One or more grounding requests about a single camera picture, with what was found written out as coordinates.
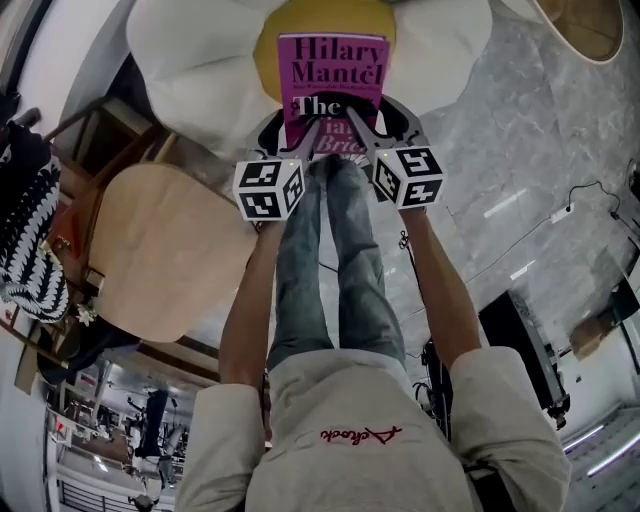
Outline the person's jeans leg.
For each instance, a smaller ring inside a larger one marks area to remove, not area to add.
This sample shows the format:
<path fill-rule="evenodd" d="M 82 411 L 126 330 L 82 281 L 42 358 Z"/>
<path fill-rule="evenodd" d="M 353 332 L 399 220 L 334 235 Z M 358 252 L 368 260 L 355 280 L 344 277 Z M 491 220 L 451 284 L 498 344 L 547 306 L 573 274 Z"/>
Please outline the person's jeans leg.
<path fill-rule="evenodd" d="M 365 176 L 354 162 L 337 155 L 327 157 L 324 164 L 328 216 L 338 256 L 340 347 L 382 354 L 404 364 L 404 340 L 386 297 Z"/>
<path fill-rule="evenodd" d="M 273 370 L 285 359 L 332 349 L 319 283 L 321 182 L 305 177 L 306 192 L 286 221 L 276 263 L 276 327 L 267 358 Z"/>

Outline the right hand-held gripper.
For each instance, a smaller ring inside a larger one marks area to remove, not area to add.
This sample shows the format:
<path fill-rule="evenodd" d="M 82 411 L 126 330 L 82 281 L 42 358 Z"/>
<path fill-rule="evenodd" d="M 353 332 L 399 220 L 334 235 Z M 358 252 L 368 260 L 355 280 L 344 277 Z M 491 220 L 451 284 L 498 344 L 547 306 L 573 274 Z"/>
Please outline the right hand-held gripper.
<path fill-rule="evenodd" d="M 436 202 L 445 182 L 445 172 L 436 158 L 419 118 L 398 100 L 383 96 L 381 113 L 386 128 L 380 149 L 378 136 L 353 107 L 346 115 L 358 144 L 375 151 L 372 182 L 398 210 L 426 207 Z"/>

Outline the person's right forearm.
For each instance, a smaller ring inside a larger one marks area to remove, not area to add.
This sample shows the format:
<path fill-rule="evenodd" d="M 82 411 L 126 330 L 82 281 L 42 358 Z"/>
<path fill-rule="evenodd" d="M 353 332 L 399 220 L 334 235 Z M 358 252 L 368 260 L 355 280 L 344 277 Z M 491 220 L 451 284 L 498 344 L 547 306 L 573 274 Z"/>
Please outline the person's right forearm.
<path fill-rule="evenodd" d="M 400 216 L 413 251 L 415 272 L 436 353 L 448 368 L 481 347 L 478 319 L 468 290 L 451 263 L 426 213 L 405 209 Z"/>

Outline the black screen panel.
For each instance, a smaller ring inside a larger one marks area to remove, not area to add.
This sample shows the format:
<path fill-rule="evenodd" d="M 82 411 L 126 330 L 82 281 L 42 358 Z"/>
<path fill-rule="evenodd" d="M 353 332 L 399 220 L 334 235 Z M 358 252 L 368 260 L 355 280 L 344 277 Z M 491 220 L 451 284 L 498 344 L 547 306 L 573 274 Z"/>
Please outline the black screen panel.
<path fill-rule="evenodd" d="M 555 351 L 543 341 L 524 300 L 505 291 L 480 311 L 479 320 L 491 346 L 508 347 L 520 355 L 541 409 L 563 428 L 570 396 L 561 382 Z"/>

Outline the person's left jeans leg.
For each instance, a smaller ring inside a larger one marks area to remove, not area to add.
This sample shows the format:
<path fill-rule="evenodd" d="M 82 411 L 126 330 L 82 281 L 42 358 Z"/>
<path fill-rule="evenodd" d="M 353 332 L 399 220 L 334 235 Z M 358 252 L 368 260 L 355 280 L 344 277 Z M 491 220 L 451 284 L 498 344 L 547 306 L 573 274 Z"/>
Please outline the person's left jeans leg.
<path fill-rule="evenodd" d="M 285 359 L 332 349 L 319 283 L 321 182 L 305 177 L 306 192 L 286 221 L 276 263 L 276 327 L 267 358 L 273 370 Z"/>

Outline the person's grey shirt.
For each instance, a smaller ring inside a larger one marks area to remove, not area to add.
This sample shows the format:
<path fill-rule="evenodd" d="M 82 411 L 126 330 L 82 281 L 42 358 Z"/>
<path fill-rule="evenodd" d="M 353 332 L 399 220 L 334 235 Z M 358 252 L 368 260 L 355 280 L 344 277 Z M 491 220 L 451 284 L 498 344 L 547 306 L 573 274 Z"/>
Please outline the person's grey shirt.
<path fill-rule="evenodd" d="M 503 479 L 517 512 L 561 512 L 570 465 L 519 354 L 484 347 L 450 373 L 445 437 L 390 357 L 328 349 L 270 375 L 271 424 L 258 392 L 198 393 L 176 512 L 478 512 L 466 467 Z"/>

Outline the white flower-shaped floor cushion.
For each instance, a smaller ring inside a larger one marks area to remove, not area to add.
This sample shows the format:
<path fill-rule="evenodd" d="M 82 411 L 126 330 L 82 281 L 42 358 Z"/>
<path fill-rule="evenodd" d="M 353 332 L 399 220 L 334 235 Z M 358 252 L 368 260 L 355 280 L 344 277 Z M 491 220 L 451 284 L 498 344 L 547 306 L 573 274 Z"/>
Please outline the white flower-shaped floor cushion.
<path fill-rule="evenodd" d="M 158 120 L 234 162 L 281 105 L 280 34 L 386 38 L 383 91 L 422 116 L 458 100 L 492 25 L 488 0 L 136 0 L 126 36 Z"/>

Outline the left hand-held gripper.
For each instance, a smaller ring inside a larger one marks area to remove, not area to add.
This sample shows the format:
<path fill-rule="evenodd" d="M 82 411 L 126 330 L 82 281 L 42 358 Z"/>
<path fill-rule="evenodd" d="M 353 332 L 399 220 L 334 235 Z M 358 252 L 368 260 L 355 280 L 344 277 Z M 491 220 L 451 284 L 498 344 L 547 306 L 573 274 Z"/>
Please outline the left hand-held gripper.
<path fill-rule="evenodd" d="M 244 220 L 282 221 L 289 218 L 305 193 L 302 161 L 313 157 L 321 126 L 320 119 L 308 124 L 294 150 L 296 159 L 240 161 L 236 164 L 233 194 Z M 249 134 L 248 153 L 264 158 L 276 156 L 282 127 L 282 110 L 267 115 Z"/>

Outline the wooden shelf rack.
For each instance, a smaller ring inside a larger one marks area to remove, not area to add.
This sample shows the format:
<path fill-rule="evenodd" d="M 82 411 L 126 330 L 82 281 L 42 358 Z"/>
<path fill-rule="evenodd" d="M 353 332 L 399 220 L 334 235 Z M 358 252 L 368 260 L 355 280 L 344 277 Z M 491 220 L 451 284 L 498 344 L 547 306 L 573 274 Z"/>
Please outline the wooden shelf rack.
<path fill-rule="evenodd" d="M 107 184 L 143 159 L 164 133 L 114 96 L 91 101 L 44 136 L 61 165 L 62 211 L 45 240 L 60 258 L 70 299 L 77 301 L 89 274 L 89 249 Z"/>

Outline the person's right jeans leg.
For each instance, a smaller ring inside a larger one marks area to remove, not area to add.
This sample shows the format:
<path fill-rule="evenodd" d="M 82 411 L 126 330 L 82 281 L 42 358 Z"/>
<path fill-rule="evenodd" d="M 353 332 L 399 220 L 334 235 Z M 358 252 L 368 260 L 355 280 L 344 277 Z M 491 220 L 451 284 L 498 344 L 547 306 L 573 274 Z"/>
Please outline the person's right jeans leg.
<path fill-rule="evenodd" d="M 386 297 L 365 176 L 354 162 L 337 155 L 327 157 L 324 164 L 328 216 L 338 256 L 340 347 L 382 354 L 404 364 L 404 340 Z"/>

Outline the person's left forearm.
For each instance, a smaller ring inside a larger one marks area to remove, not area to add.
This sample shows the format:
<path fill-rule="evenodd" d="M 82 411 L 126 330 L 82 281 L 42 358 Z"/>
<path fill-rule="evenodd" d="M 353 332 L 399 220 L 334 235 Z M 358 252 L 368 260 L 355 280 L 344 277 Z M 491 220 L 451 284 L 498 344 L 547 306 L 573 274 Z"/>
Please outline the person's left forearm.
<path fill-rule="evenodd" d="M 225 322 L 219 349 L 223 384 L 259 389 L 266 366 L 276 261 L 285 224 L 262 226 Z"/>

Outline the small potted white flowers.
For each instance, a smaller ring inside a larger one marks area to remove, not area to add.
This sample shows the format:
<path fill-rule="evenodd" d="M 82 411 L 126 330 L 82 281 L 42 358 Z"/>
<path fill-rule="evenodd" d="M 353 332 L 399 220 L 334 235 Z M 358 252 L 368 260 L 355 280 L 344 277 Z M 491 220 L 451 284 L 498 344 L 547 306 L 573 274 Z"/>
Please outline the small potted white flowers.
<path fill-rule="evenodd" d="M 98 313 L 95 309 L 95 300 L 91 298 L 86 303 L 79 303 L 76 305 L 76 319 L 78 322 L 86 327 L 89 327 L 96 319 Z"/>

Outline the black white striped knit blanket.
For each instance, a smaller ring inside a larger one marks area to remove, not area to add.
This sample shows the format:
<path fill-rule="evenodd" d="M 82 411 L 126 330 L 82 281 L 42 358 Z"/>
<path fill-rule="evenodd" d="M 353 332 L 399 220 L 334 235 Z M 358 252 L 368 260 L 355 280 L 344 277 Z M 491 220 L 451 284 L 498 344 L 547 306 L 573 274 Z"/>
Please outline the black white striped knit blanket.
<path fill-rule="evenodd" d="M 0 129 L 0 299 L 42 323 L 59 321 L 69 304 L 62 264 L 44 246 L 60 177 L 40 135 L 12 121 Z"/>

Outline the pink book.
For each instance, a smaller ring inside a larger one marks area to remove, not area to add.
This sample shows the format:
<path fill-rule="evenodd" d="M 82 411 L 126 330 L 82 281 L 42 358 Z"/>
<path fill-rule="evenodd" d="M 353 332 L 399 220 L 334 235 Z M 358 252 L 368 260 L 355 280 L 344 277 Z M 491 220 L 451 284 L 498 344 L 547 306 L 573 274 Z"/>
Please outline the pink book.
<path fill-rule="evenodd" d="M 277 50 L 286 143 L 295 145 L 318 119 L 316 155 L 361 159 L 365 150 L 346 109 L 376 126 L 390 42 L 375 35 L 284 33 Z"/>

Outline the wooden coffee table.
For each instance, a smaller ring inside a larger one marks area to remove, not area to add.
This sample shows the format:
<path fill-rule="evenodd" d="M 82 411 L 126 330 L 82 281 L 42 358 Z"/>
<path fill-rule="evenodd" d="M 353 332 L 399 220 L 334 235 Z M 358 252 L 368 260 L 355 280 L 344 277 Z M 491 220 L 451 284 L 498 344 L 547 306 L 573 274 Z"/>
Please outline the wooden coffee table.
<path fill-rule="evenodd" d="M 90 245 L 97 313 L 173 343 L 237 289 L 256 238 L 231 201 L 181 169 L 128 167 L 106 187 Z"/>

